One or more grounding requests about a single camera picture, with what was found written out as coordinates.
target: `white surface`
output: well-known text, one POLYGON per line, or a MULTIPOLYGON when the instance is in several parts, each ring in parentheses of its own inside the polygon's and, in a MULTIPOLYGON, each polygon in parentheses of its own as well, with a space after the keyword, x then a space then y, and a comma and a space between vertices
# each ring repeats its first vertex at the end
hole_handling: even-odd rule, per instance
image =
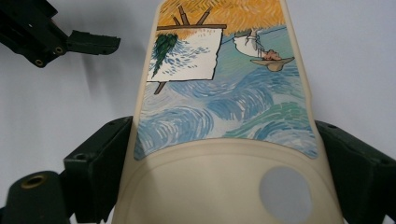
MULTIPOLYGON (((62 159, 106 122, 134 112, 160 0, 52 0, 53 19, 121 38, 108 56, 67 53, 44 69, 0 45, 0 206, 30 173, 61 172, 62 159)), ((396 159, 396 2, 288 1, 314 96, 330 122, 396 159)))

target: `translucent circle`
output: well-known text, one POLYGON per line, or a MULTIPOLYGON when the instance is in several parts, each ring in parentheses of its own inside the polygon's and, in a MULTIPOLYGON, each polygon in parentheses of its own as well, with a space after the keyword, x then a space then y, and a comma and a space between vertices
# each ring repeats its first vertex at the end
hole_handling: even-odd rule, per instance
POLYGON ((268 171, 260 183, 262 204, 286 224, 306 221, 312 211, 309 186, 302 175, 289 167, 268 171))

